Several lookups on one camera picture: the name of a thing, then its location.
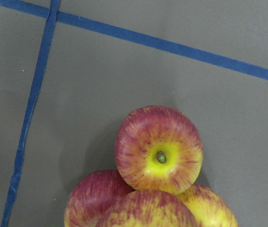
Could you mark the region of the blue tape strip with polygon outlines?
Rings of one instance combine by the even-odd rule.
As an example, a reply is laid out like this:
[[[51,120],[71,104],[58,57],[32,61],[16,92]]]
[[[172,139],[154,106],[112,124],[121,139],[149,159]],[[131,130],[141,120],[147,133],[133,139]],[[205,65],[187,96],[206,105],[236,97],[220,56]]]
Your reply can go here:
[[[109,25],[96,20],[80,17],[70,13],[58,11],[56,21],[70,26],[79,27],[103,35],[140,44],[150,48],[176,54],[182,57],[194,59],[207,64],[212,64],[228,70],[247,74],[257,78],[268,80],[268,69],[248,62],[232,59],[223,55],[207,52],[198,48],[171,42],[158,37],[146,35],[118,26]]]
[[[59,8],[60,8],[59,0],[50,1],[50,8],[46,15],[46,22],[43,29],[43,36],[40,44],[34,76],[30,88],[30,93],[26,105],[26,111],[22,123],[22,129],[19,137],[18,147],[15,155],[13,173],[10,178],[7,198],[0,224],[2,227],[7,227],[9,225],[10,215],[12,213],[14,204],[17,200],[17,192],[25,160],[26,139],[30,128],[31,120],[35,111],[35,106],[39,94],[41,92]]]

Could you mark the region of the red yellow apple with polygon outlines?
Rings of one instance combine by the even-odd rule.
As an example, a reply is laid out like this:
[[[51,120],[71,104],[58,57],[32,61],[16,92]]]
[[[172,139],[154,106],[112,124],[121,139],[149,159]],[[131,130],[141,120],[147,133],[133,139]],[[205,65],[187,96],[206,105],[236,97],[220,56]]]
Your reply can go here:
[[[176,196],[191,211],[199,227],[237,227],[237,219],[218,193],[201,184],[193,184]]]
[[[101,216],[98,227],[197,227],[182,201],[158,190],[134,191],[115,202]]]
[[[182,112],[151,105],[130,112],[115,140],[115,163],[135,190],[178,195],[197,179],[203,146],[197,128]]]
[[[69,195],[64,226],[95,227],[113,203],[133,191],[117,170],[101,170],[85,176]]]

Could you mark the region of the red yellow apple top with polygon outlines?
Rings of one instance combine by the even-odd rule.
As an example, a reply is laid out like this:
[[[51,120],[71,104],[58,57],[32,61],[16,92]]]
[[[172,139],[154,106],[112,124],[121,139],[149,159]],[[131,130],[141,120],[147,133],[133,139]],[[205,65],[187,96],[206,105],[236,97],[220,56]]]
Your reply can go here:
[[[197,128],[182,112],[151,105],[130,112],[115,140],[115,163],[135,190],[178,195],[197,179],[203,146]]]

